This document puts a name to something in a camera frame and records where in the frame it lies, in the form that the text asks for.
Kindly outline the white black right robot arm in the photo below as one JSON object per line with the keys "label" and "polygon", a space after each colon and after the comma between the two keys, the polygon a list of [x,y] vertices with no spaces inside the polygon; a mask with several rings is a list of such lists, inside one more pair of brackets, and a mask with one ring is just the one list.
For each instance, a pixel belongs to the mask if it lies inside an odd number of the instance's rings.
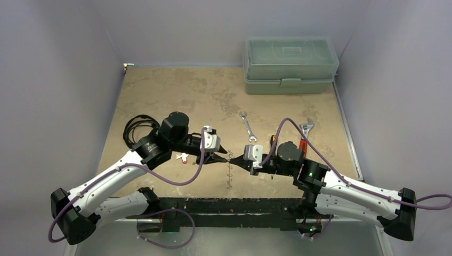
{"label": "white black right robot arm", "polygon": [[415,192],[382,189],[337,175],[326,165],[304,157],[293,142],[278,146],[276,153],[265,154],[261,145],[246,145],[244,153],[229,161],[250,172],[293,178],[293,185],[303,191],[296,212],[307,218],[340,215],[367,221],[391,237],[413,241],[416,209]]}

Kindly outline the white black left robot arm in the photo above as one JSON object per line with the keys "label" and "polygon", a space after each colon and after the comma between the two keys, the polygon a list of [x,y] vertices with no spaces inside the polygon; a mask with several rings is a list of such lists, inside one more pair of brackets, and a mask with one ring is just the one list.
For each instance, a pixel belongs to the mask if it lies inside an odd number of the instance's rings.
{"label": "white black left robot arm", "polygon": [[178,111],[161,123],[148,115],[143,115],[143,119],[151,123],[150,133],[131,142],[132,125],[128,123],[123,133],[128,151],[115,164],[71,190],[58,188],[51,194],[53,221],[47,233],[50,242],[56,242],[55,227],[62,232],[63,240],[75,245],[102,224],[134,215],[163,215],[158,197],[150,188],[119,198],[113,198],[113,194],[138,177],[156,175],[156,168],[169,161],[174,152],[195,156],[199,167],[224,161],[226,150],[215,128],[205,125],[199,133],[190,133],[189,117]]}

